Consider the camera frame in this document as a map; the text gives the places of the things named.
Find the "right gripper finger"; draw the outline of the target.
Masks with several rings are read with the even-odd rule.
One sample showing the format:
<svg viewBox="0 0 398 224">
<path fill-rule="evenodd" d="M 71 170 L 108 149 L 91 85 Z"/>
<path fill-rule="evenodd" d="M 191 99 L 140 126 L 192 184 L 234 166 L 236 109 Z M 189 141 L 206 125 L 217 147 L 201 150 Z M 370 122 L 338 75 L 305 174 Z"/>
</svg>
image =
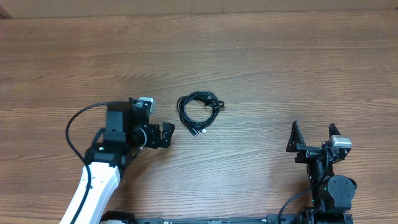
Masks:
<svg viewBox="0 0 398 224">
<path fill-rule="evenodd" d="M 341 133 L 339 132 L 334 123 L 331 123 L 329 125 L 328 130 L 329 130 L 329 137 L 332 137 L 334 135 L 341 135 Z"/>
<path fill-rule="evenodd" d="M 287 143 L 287 152 L 299 152 L 305 147 L 305 141 L 297 120 L 292 123 L 292 130 L 289 141 Z"/>
</svg>

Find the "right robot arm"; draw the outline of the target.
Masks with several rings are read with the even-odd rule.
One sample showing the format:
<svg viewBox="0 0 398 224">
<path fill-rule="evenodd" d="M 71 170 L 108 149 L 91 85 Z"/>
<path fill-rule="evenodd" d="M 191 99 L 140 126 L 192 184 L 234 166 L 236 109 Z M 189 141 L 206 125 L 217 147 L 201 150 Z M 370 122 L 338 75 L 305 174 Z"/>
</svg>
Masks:
<svg viewBox="0 0 398 224">
<path fill-rule="evenodd" d="M 329 140 L 319 147 L 307 146 L 298 122 L 292 123 L 286 151 L 296 153 L 295 162 L 307 166 L 310 186 L 284 203 L 277 215 L 278 223 L 353 223 L 347 211 L 352 208 L 357 183 L 333 171 L 333 164 L 343 161 L 352 150 L 352 142 L 333 123 L 328 130 Z M 283 216 L 289 203 L 308 192 L 312 196 L 310 207 L 301 209 L 296 215 Z"/>
</svg>

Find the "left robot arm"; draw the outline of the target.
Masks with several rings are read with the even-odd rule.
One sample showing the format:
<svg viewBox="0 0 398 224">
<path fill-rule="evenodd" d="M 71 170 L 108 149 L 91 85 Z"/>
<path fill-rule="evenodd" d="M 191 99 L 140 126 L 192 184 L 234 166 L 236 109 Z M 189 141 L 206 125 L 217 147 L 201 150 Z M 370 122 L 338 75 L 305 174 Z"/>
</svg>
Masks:
<svg viewBox="0 0 398 224">
<path fill-rule="evenodd" d="M 81 179 L 62 223 L 136 223 L 132 213 L 107 210 L 109 199 L 143 148 L 170 146 L 174 124 L 149 122 L 155 111 L 153 98 L 110 101 L 105 106 L 106 126 L 79 155 Z"/>
</svg>

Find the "brown cardboard backdrop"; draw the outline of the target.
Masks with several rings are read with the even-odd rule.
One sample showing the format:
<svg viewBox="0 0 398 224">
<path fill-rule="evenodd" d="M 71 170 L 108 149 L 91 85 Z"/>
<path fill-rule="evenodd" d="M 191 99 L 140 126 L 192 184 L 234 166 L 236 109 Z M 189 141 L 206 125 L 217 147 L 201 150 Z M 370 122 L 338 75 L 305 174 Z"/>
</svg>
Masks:
<svg viewBox="0 0 398 224">
<path fill-rule="evenodd" d="M 1 0 L 1 18 L 397 9 L 397 0 Z"/>
</svg>

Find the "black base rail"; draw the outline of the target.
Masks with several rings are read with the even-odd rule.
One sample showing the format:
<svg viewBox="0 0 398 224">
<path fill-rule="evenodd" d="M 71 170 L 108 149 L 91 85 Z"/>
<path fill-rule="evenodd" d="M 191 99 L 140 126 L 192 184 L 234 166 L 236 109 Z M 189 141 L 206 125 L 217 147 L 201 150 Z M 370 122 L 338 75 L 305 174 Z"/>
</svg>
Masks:
<svg viewBox="0 0 398 224">
<path fill-rule="evenodd" d="M 297 214 L 282 215 L 280 222 L 278 214 L 266 217 L 234 217 L 234 218 L 135 218 L 132 224 L 304 224 L 305 220 Z"/>
</svg>

